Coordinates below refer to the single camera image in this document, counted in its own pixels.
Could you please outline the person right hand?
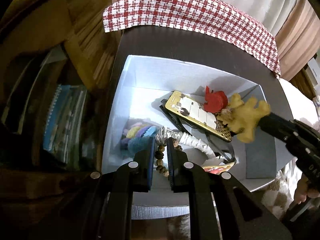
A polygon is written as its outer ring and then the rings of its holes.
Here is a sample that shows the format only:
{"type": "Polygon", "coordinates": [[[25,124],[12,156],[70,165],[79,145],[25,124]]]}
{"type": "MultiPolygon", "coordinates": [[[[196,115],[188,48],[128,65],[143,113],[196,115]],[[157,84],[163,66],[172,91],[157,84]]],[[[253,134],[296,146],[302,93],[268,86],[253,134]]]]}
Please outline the person right hand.
{"type": "Polygon", "coordinates": [[[306,201],[307,198],[318,198],[319,192],[316,189],[311,188],[309,179],[302,174],[300,180],[297,183],[293,202],[300,204],[306,201]]]}

